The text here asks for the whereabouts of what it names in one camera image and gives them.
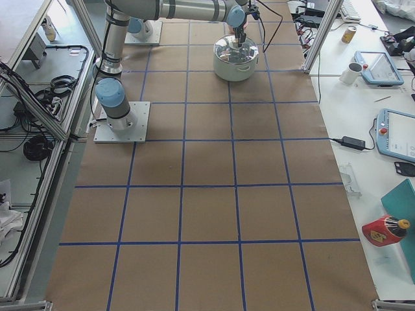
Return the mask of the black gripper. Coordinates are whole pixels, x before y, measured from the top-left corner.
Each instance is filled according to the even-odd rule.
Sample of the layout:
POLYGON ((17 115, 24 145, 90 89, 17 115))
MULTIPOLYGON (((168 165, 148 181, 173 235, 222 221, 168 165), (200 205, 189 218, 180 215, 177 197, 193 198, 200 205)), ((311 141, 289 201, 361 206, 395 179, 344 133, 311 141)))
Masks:
POLYGON ((239 27, 234 27, 233 28, 233 32, 235 34, 235 42, 236 44, 240 45, 240 43, 244 43, 245 42, 245 31, 244 31, 244 26, 241 25, 239 27))

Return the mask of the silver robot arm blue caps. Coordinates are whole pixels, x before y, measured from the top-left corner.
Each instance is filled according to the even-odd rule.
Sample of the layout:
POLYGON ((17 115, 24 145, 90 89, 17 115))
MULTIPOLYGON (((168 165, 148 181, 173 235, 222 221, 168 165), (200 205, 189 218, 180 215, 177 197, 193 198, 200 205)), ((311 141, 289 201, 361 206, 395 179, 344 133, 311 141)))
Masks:
POLYGON ((95 94, 103 107, 107 124, 113 131, 130 129, 136 116, 118 79, 123 68, 122 53, 132 17, 143 21, 190 19, 220 21, 231 26, 239 42, 244 42, 244 24, 248 13, 246 1, 106 1, 106 30, 103 50, 97 63, 101 80, 95 94))

